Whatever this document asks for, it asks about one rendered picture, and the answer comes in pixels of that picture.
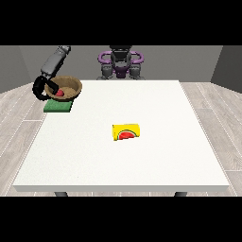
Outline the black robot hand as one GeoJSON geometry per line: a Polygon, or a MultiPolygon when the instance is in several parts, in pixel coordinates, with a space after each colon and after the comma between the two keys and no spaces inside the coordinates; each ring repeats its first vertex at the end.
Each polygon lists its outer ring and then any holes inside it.
{"type": "Polygon", "coordinates": [[[41,101],[46,101],[46,100],[50,99],[49,95],[43,94],[45,85],[48,85],[53,90],[54,94],[56,94],[59,90],[59,86],[55,82],[53,82],[51,79],[48,79],[44,76],[38,76],[34,81],[34,84],[32,87],[32,92],[41,101]]]}

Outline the brown wooden bowl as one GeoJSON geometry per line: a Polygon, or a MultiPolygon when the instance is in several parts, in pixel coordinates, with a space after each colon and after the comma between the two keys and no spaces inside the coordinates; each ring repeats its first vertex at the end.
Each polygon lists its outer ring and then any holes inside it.
{"type": "Polygon", "coordinates": [[[71,101],[78,97],[82,90],[82,83],[78,78],[71,76],[56,76],[52,78],[61,90],[64,92],[64,96],[53,95],[53,89],[48,85],[44,86],[45,92],[54,100],[59,102],[71,101]]]}

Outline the green square pad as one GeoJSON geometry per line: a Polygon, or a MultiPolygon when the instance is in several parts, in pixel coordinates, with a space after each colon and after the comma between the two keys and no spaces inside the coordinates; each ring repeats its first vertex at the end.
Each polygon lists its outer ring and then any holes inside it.
{"type": "Polygon", "coordinates": [[[53,99],[50,99],[45,104],[43,111],[44,112],[70,112],[73,102],[59,102],[53,99]]]}

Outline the yellow cup with melon print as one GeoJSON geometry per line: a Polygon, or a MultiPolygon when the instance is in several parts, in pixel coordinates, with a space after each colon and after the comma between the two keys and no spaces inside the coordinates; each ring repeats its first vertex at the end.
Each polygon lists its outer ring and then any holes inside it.
{"type": "Polygon", "coordinates": [[[138,124],[114,124],[112,126],[112,137],[114,141],[124,140],[140,136],[140,126],[138,124]]]}

